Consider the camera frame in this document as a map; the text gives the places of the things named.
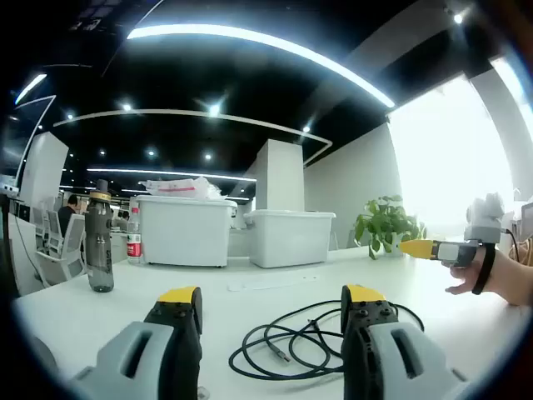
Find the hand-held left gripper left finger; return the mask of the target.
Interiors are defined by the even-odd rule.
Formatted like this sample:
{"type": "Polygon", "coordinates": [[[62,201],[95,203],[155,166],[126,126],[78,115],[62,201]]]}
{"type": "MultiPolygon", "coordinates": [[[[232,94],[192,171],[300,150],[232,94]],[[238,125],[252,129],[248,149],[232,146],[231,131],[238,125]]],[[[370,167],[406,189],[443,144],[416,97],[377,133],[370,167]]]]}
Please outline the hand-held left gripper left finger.
{"type": "Polygon", "coordinates": [[[73,389],[81,399],[197,399],[201,334],[201,289],[172,289],[97,352],[73,389]]]}

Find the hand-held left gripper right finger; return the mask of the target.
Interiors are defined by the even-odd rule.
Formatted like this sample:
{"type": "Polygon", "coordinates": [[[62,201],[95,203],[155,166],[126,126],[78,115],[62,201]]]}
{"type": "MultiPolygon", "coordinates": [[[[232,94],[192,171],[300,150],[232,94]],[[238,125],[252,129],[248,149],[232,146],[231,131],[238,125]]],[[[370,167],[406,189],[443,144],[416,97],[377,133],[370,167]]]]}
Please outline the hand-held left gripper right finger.
{"type": "Polygon", "coordinates": [[[378,291],[341,291],[341,359],[345,399],[454,399],[466,378],[420,328],[400,322],[378,291]]]}

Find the person's right hand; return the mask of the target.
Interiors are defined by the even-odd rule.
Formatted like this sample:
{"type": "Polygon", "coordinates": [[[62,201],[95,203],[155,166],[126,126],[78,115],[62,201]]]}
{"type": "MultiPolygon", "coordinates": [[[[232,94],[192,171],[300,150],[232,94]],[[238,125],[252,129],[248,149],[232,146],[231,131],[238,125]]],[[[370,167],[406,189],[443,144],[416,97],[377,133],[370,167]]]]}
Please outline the person's right hand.
{"type": "MultiPolygon", "coordinates": [[[[495,293],[501,298],[504,298],[507,302],[511,302],[507,293],[504,281],[501,278],[500,269],[497,267],[498,258],[500,254],[495,253],[495,260],[490,274],[487,277],[483,292],[495,293]]],[[[456,267],[450,263],[442,263],[443,266],[448,267],[450,275],[454,279],[459,279],[461,282],[455,286],[450,286],[446,289],[446,292],[452,295],[459,295],[463,293],[472,292],[478,277],[481,274],[483,262],[486,258],[486,248],[479,247],[476,250],[476,255],[473,261],[467,267],[456,267]]]]}

